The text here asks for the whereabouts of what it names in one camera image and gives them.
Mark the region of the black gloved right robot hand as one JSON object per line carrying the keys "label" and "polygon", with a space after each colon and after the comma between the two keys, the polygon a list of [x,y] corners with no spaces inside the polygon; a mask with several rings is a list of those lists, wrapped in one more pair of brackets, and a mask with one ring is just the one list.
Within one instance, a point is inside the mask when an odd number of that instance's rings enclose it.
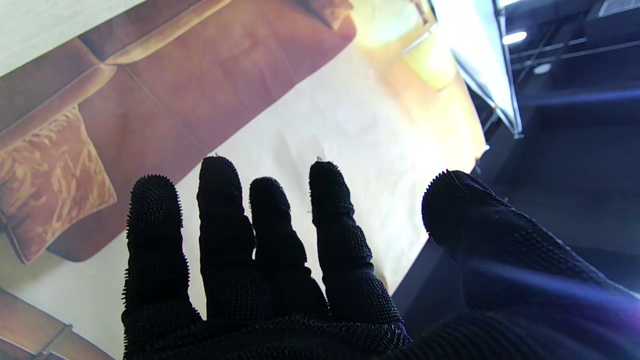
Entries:
{"label": "black gloved right robot hand", "polygon": [[236,167],[199,169],[199,268],[206,319],[188,293],[183,217],[169,178],[130,192],[123,287],[125,360],[637,360],[639,296],[477,178],[439,173],[425,230],[461,274],[466,310],[412,339],[375,275],[339,168],[309,174],[320,287],[281,185],[256,178],[243,207]]}

